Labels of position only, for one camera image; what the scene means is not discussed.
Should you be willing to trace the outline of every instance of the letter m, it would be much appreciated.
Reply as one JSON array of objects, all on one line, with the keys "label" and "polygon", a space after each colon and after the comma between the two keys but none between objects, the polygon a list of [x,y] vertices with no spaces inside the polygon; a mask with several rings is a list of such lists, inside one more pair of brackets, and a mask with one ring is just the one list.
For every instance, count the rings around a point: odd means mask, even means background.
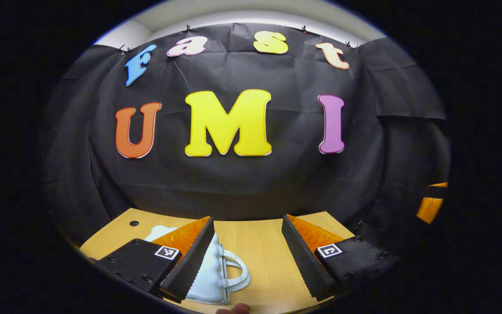
[{"label": "letter m", "polygon": [[191,157],[209,156],[213,149],[207,144],[207,130],[218,151],[225,155],[230,149],[235,133],[239,142],[234,151],[240,156],[266,156],[272,151],[267,142],[265,115],[271,94],[261,89],[241,92],[229,114],[213,92],[189,94],[185,102],[191,106],[191,141],[185,153]]}]

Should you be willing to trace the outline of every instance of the letter u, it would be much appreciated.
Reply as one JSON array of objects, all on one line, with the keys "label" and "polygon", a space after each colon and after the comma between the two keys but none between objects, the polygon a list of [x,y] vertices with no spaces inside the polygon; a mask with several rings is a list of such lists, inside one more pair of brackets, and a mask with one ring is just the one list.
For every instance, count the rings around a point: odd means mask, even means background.
[{"label": "letter u", "polygon": [[142,158],[150,152],[154,143],[154,127],[156,113],[162,108],[159,102],[151,102],[141,107],[143,114],[143,135],[137,144],[129,141],[131,117],[137,111],[135,108],[125,108],[115,114],[117,127],[115,129],[115,147],[125,158]]}]

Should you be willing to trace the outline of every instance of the wooden table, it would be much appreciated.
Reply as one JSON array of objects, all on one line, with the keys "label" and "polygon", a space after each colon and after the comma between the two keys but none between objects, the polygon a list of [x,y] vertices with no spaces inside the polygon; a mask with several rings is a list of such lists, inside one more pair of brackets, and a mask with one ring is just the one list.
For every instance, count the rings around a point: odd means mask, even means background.
[{"label": "wooden table", "polygon": [[[354,236],[327,212],[299,218],[344,239]],[[133,227],[129,223],[134,220],[139,224]],[[144,239],[154,226],[181,227],[194,220],[130,208],[90,237],[80,251],[87,257],[101,259],[133,238]],[[280,314],[321,303],[311,297],[299,274],[281,232],[282,219],[214,221],[214,228],[224,247],[243,260],[251,275],[251,282],[242,290],[233,292],[229,304],[223,306],[189,300],[173,304],[204,314],[214,314],[218,308],[231,308],[242,302],[251,306],[252,314]],[[241,270],[228,267],[227,273],[228,278],[235,278],[241,274]]]}]

